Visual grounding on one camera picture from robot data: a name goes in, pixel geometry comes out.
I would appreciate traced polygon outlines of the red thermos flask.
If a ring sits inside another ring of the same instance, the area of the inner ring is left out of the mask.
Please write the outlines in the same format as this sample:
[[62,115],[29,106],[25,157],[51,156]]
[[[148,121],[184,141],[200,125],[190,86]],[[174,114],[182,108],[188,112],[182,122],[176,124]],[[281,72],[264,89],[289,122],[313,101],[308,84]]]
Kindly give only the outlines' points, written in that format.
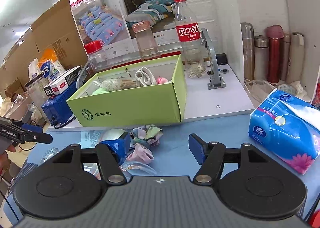
[[284,32],[280,25],[272,25],[265,29],[265,33],[269,44],[267,81],[275,84],[280,78],[279,67]]

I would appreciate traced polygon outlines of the red cap clear jar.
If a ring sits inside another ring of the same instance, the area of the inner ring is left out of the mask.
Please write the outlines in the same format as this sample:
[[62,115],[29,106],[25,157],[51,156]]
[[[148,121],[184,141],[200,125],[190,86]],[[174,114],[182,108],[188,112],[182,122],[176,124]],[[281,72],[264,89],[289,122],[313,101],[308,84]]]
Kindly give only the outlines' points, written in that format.
[[110,61],[106,52],[103,50],[101,41],[96,40],[84,46],[88,56],[88,61],[95,73],[111,69]]

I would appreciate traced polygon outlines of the white red small carton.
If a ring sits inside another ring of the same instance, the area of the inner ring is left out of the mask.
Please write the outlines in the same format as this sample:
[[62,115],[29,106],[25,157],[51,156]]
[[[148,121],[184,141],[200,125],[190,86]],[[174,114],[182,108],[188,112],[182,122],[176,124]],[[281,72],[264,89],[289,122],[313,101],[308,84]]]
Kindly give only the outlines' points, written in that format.
[[68,69],[65,73],[44,86],[43,89],[47,97],[62,94],[71,84],[76,82],[81,70],[81,66]]

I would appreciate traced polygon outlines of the pink glass bottle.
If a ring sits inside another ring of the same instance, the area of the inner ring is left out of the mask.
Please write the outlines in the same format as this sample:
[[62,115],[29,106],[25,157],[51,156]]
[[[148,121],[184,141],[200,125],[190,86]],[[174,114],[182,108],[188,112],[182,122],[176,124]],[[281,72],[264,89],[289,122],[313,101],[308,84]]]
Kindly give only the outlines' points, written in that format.
[[141,21],[133,24],[132,29],[135,33],[141,60],[146,61],[160,58],[161,54],[150,28],[150,23],[148,21]]

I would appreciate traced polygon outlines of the short steel thermos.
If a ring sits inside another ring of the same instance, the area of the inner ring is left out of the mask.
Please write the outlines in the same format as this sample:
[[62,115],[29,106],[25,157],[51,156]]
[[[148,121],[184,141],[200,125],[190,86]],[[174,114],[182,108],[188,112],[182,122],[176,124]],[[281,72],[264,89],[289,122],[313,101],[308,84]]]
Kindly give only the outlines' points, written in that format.
[[268,72],[269,43],[263,35],[254,37],[254,78],[266,80]]

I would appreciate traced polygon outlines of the steel thermos flask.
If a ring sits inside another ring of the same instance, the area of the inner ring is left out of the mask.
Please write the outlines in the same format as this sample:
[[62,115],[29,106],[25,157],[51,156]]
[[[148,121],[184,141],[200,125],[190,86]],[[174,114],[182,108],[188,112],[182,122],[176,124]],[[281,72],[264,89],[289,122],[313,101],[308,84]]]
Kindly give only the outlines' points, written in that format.
[[254,29],[250,23],[241,23],[242,44],[244,53],[244,77],[254,79]]

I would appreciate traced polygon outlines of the cola plastic bottle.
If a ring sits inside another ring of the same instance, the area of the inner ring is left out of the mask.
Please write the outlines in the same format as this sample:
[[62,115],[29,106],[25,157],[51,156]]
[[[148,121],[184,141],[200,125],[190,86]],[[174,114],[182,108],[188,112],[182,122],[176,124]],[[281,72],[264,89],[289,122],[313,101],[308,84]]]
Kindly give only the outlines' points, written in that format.
[[183,51],[186,72],[189,78],[201,78],[206,72],[206,67],[201,54],[199,24],[186,0],[174,1],[175,27]]

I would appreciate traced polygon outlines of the blue tissue pack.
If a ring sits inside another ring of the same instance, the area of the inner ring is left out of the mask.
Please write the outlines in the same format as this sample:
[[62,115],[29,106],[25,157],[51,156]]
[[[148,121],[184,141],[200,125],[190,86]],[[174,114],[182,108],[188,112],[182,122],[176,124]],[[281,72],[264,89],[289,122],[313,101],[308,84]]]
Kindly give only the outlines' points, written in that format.
[[319,110],[273,90],[250,114],[248,135],[300,174],[319,156]]

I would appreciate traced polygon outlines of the green cardboard box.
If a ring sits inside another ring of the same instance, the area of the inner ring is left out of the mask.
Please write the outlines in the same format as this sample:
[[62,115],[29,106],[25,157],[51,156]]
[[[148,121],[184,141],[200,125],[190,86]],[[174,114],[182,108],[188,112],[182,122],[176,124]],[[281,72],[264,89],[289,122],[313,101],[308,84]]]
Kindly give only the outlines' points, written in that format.
[[[146,67],[167,83],[94,94],[95,81],[134,78]],[[180,123],[184,118],[187,86],[180,55],[158,58],[97,73],[82,85],[67,104],[83,127],[117,127]]]

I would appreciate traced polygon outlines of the bedding calendar poster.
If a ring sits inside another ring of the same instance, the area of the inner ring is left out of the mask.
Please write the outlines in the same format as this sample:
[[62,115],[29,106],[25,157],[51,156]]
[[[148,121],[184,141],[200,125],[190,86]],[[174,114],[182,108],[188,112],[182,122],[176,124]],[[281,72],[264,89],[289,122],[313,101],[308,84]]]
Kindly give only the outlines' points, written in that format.
[[148,21],[160,54],[181,49],[174,0],[69,0],[84,46],[99,40],[111,67],[140,58],[132,25]]

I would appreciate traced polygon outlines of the green cloth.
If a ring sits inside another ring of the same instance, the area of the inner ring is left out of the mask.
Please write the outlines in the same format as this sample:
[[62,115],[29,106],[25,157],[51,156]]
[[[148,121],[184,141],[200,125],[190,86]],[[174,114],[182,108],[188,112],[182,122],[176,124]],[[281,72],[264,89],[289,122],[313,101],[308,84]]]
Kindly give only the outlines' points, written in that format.
[[103,88],[98,88],[92,93],[92,95],[105,94],[105,93],[108,93],[108,91],[104,90]]

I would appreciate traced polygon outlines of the beige thermos flask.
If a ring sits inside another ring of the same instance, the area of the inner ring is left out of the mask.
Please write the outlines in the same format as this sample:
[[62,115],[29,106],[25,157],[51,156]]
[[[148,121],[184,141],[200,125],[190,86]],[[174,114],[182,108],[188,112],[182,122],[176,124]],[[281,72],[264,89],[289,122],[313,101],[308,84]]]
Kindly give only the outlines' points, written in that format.
[[303,71],[304,55],[304,35],[299,32],[293,32],[291,34],[291,45],[286,77],[286,82],[288,84],[300,80]]

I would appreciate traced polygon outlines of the beige knitted cloth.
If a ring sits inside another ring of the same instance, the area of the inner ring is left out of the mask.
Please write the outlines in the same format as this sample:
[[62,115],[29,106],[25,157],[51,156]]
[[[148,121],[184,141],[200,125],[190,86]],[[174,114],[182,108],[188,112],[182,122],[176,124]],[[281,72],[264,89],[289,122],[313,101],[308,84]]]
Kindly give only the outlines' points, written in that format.
[[96,86],[102,88],[107,92],[126,90],[130,88],[138,87],[134,79],[126,79],[123,77],[107,79],[102,82],[95,80],[93,81],[93,84],[95,84]]

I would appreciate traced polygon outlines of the pastel patterned cloth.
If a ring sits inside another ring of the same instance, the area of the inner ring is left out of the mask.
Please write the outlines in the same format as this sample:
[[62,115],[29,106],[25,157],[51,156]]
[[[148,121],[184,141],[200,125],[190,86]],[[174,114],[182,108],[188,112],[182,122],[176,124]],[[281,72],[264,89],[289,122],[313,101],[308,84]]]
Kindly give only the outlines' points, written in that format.
[[144,125],[130,132],[133,151],[127,156],[127,162],[140,162],[148,165],[154,160],[151,148],[160,144],[163,130],[155,125]]

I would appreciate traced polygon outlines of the brown cardboard sheet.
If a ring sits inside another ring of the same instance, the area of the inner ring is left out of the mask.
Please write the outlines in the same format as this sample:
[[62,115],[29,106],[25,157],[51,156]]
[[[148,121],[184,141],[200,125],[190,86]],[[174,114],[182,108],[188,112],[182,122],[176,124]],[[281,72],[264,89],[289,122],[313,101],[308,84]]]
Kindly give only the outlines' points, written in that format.
[[87,55],[71,12],[69,0],[60,0],[44,12],[1,59],[1,96],[16,80],[25,89],[29,81],[28,66],[40,59],[45,49],[53,49],[62,66],[84,66]]

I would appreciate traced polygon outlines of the white towel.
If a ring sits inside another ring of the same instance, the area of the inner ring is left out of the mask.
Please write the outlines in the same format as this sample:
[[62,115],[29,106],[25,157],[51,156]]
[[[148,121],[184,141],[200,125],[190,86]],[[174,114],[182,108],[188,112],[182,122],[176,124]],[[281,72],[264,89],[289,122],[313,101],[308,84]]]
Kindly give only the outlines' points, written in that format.
[[136,71],[135,80],[138,87],[157,85],[157,81],[151,71],[144,66]]

